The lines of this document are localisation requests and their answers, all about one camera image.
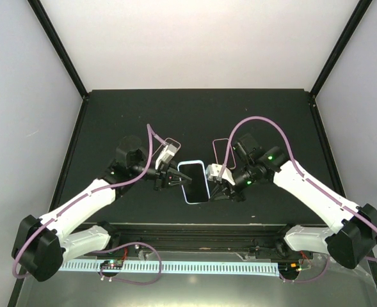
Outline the light blue phone case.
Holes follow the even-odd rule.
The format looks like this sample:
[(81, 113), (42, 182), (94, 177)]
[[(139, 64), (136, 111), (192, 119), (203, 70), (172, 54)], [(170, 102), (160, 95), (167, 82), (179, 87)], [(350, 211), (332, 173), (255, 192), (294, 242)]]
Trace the light blue phone case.
[(177, 169), (191, 179), (190, 183), (182, 185), (185, 202), (189, 205), (208, 202), (210, 192), (204, 163), (201, 160), (181, 161)]

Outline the pink phone case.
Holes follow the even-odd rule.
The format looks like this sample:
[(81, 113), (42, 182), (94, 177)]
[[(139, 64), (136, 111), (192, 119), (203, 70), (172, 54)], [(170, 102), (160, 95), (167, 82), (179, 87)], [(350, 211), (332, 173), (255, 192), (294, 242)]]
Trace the pink phone case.
[(162, 149), (167, 145), (167, 144), (173, 144), (174, 146), (176, 146), (179, 150), (181, 148), (181, 144), (173, 139), (173, 138), (166, 138), (165, 139), (165, 144), (162, 144), (162, 145), (159, 145), (159, 147), (154, 151), (153, 153), (153, 156), (154, 157), (158, 157), (158, 155), (160, 154), (160, 152), (162, 151)]

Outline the pink cased phone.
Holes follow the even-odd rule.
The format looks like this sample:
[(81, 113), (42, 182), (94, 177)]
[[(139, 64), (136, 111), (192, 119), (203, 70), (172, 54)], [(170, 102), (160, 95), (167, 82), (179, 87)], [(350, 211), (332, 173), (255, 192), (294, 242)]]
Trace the pink cased phone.
[[(216, 164), (222, 165), (225, 160), (226, 148), (227, 144), (229, 143), (228, 138), (219, 138), (212, 141), (213, 150), (214, 150), (214, 157)], [(228, 160), (227, 160), (227, 168), (230, 170), (234, 170), (236, 168), (236, 159), (234, 156), (233, 147), (230, 146)]]

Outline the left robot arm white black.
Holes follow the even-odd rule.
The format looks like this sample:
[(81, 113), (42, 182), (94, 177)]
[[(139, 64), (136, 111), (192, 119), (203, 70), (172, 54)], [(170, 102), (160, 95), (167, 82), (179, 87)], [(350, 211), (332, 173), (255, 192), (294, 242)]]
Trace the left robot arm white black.
[(12, 274), (20, 278), (17, 268), (22, 267), (26, 276), (45, 281), (63, 264), (79, 256), (116, 254), (121, 246), (120, 232), (108, 222), (99, 222), (80, 232), (76, 228), (119, 200), (140, 180), (153, 181), (156, 191), (191, 182), (177, 170), (173, 159), (180, 143), (172, 138), (159, 142), (157, 150), (144, 149), (139, 138), (123, 138), (108, 167), (84, 191), (40, 217), (25, 217), (12, 248)]

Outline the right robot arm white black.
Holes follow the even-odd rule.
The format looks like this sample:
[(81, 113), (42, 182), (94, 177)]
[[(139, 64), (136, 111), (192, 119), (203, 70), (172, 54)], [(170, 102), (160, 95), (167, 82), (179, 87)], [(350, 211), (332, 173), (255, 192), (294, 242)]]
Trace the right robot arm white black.
[(325, 222), (324, 227), (291, 226), (274, 242), (278, 256), (288, 258), (296, 251), (323, 253), (354, 269), (377, 245), (377, 210), (372, 205), (361, 207), (349, 201), (293, 163), (280, 147), (265, 150), (250, 134), (239, 138), (230, 152), (243, 166), (230, 170), (221, 164), (208, 165), (206, 177), (217, 185), (212, 200), (244, 201), (247, 187), (271, 182)]

